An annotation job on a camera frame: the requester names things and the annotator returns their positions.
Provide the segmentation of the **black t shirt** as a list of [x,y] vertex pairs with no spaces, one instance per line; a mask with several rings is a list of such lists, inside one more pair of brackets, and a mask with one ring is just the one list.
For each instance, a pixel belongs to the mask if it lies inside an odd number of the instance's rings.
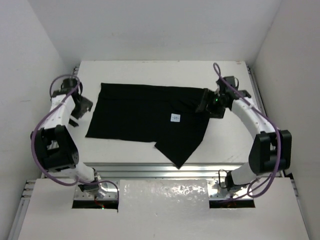
[[155,143],[178,169],[203,141],[203,88],[102,83],[86,137]]

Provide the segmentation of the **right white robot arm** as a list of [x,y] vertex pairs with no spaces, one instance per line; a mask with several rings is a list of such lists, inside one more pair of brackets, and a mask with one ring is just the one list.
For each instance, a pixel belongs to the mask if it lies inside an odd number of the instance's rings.
[[239,89],[236,77],[227,76],[216,83],[217,90],[204,90],[196,112],[222,119],[226,109],[229,109],[241,120],[253,139],[248,161],[227,172],[222,188],[235,192],[263,174],[274,176],[278,171],[287,170],[291,166],[292,134],[288,130],[279,130],[263,116],[249,92]]

